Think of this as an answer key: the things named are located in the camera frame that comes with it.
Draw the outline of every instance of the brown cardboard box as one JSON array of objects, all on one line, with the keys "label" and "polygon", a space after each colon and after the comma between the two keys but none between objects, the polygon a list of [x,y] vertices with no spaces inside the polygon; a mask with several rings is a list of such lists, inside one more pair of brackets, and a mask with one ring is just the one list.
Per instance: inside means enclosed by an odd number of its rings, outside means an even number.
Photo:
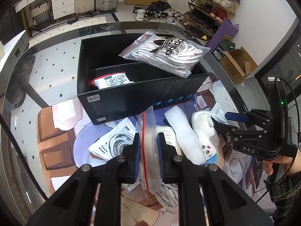
[{"label": "brown cardboard box", "polygon": [[257,68],[257,64],[243,47],[224,54],[219,64],[235,85],[241,83]]}]

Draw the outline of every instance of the person's arm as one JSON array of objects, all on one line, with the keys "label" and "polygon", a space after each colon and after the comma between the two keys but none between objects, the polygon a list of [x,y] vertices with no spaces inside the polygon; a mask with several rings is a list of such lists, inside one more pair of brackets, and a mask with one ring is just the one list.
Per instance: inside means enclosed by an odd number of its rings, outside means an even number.
[{"label": "person's arm", "polygon": [[[289,168],[293,158],[278,155],[273,161],[263,161],[264,170],[268,175],[273,174],[273,163],[284,164]],[[276,186],[267,185],[271,201],[276,205],[273,215],[274,224],[278,225],[293,207],[301,190],[301,153],[297,152],[296,159],[284,180]]]}]

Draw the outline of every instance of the bolt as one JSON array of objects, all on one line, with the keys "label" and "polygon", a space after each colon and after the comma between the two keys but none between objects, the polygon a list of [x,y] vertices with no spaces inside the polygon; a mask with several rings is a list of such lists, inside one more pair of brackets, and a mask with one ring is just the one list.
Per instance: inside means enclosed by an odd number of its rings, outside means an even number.
[{"label": "bolt", "polygon": [[87,172],[89,171],[91,168],[91,166],[89,164],[84,164],[82,165],[82,167],[80,169],[82,169],[82,171]]},{"label": "bolt", "polygon": [[215,164],[210,164],[210,165],[209,165],[209,169],[210,169],[211,171],[215,172],[215,171],[217,171],[218,166],[215,165]]},{"label": "bolt", "polygon": [[180,162],[180,161],[183,160],[183,157],[180,156],[180,155],[175,155],[175,156],[173,157],[173,160],[176,161],[176,162]]},{"label": "bolt", "polygon": [[123,155],[119,155],[119,156],[117,156],[117,161],[123,162],[123,161],[125,161],[125,157]]}]

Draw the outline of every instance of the black cable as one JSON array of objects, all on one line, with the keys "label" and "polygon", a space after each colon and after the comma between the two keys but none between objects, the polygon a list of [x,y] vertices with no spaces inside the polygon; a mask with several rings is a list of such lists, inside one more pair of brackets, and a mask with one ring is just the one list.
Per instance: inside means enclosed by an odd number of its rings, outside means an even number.
[{"label": "black cable", "polygon": [[[280,101],[280,105],[281,106],[282,106],[282,104],[281,104],[281,96],[280,96],[280,92],[279,92],[279,87],[278,87],[277,79],[280,79],[280,80],[284,81],[286,83],[286,85],[289,87],[289,89],[291,90],[292,94],[293,94],[294,101],[295,101],[295,104],[296,104],[296,109],[297,109],[298,134],[299,134],[300,133],[300,113],[299,113],[299,106],[298,106],[297,98],[295,96],[295,93],[294,93],[293,89],[289,85],[289,83],[283,77],[277,75],[275,77],[275,85],[276,85],[276,88],[277,88],[277,92],[278,92],[279,101]],[[298,150],[299,150],[299,135],[297,135],[297,146],[298,146]],[[275,182],[269,189],[267,189],[267,191],[256,201],[256,203],[258,203],[267,194],[267,192],[269,192],[273,187],[275,187],[276,185],[280,184],[283,181],[283,179],[285,178],[285,176],[288,174],[288,172],[292,168],[292,166],[293,166],[293,164],[295,162],[295,159],[296,159],[296,157],[293,158],[293,161],[292,161],[291,165],[289,166],[289,168],[287,169],[287,171],[283,174],[283,176],[277,182]]]},{"label": "black cable", "polygon": [[33,182],[34,186],[37,188],[38,192],[41,194],[41,196],[43,197],[44,200],[47,200],[48,197],[46,196],[46,194],[44,193],[44,191],[42,190],[42,188],[40,187],[40,185],[38,184],[37,180],[35,179],[33,173],[31,172],[31,169],[29,168],[29,165],[26,162],[26,159],[17,143],[17,141],[15,140],[10,128],[8,127],[8,125],[6,124],[5,120],[3,119],[2,115],[0,114],[0,125],[1,127],[4,129],[5,133],[7,134],[9,140],[11,141],[13,147],[16,150],[17,155],[20,158],[20,161],[22,162],[26,172],[28,173],[29,178],[31,179],[31,181]]}]

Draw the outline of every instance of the white plush toy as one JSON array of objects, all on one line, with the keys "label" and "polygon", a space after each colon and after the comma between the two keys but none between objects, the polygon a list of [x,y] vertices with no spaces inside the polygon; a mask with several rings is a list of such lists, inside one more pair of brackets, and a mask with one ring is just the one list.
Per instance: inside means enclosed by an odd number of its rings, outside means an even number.
[{"label": "white plush toy", "polygon": [[219,138],[214,129],[210,111],[198,111],[192,114],[192,129],[197,135],[201,149],[206,157],[206,163],[216,163],[216,148],[219,145]]}]

